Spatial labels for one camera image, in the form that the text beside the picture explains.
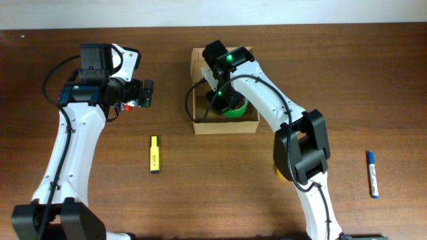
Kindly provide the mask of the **green tape roll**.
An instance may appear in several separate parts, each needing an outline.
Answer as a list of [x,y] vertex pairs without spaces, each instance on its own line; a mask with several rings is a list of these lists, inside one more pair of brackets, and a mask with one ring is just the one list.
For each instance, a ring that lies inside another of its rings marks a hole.
[[247,99],[244,99],[244,104],[240,108],[228,110],[224,113],[224,116],[229,118],[241,117],[246,112],[246,109],[248,108],[248,103],[249,101]]

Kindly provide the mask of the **small yellow tape roll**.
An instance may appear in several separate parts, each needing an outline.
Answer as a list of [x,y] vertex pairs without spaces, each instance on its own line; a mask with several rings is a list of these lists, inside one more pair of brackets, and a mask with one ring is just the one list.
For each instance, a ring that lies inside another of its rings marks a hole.
[[282,174],[281,174],[281,172],[280,172],[280,170],[279,169],[276,169],[276,174],[277,174],[277,176],[280,178],[280,179],[282,179],[282,180],[287,180]]

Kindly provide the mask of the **yellow highlighter pen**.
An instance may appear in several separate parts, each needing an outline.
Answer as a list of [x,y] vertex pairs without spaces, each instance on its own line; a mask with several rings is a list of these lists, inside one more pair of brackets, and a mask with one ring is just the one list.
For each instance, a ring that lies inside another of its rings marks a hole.
[[151,136],[149,164],[151,174],[158,174],[160,172],[159,142],[157,136]]

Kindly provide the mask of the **blue white marker pen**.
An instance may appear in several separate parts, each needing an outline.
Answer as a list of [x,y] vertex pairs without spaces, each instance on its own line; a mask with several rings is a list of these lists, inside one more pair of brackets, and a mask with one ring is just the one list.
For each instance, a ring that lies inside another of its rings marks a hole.
[[370,177],[371,196],[373,199],[378,199],[379,198],[378,182],[376,177],[376,164],[375,164],[373,152],[371,151],[367,152],[367,159],[368,159],[368,171],[369,171],[369,177]]

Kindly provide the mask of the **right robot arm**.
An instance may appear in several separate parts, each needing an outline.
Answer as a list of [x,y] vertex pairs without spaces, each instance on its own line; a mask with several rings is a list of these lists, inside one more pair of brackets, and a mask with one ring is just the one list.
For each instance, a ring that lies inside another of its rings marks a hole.
[[249,101],[274,132],[274,165],[296,188],[308,237],[341,237],[328,191],[330,144],[324,116],[286,97],[245,47],[229,51],[216,40],[205,46],[202,57],[209,67],[203,75],[211,86],[208,108],[223,115]]

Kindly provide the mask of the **red black stapler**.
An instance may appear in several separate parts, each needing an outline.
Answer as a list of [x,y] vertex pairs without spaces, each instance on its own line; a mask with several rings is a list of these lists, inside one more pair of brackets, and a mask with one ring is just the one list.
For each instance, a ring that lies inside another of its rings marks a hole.
[[130,106],[130,105],[126,105],[126,104],[124,104],[124,103],[117,103],[117,104],[115,104],[115,111],[117,112],[117,113],[120,113],[120,112],[122,112],[122,111],[125,111],[125,112],[130,112],[131,111],[131,109],[132,109],[132,106]]

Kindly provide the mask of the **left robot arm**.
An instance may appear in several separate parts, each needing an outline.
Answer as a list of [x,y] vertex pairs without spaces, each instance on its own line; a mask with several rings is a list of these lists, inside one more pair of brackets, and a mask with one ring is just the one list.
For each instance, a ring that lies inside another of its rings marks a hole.
[[27,205],[16,205],[11,224],[18,239],[135,239],[107,231],[90,209],[88,183],[97,141],[109,112],[149,107],[153,81],[133,78],[141,53],[115,43],[84,43],[81,66],[56,100],[59,126],[49,164]]

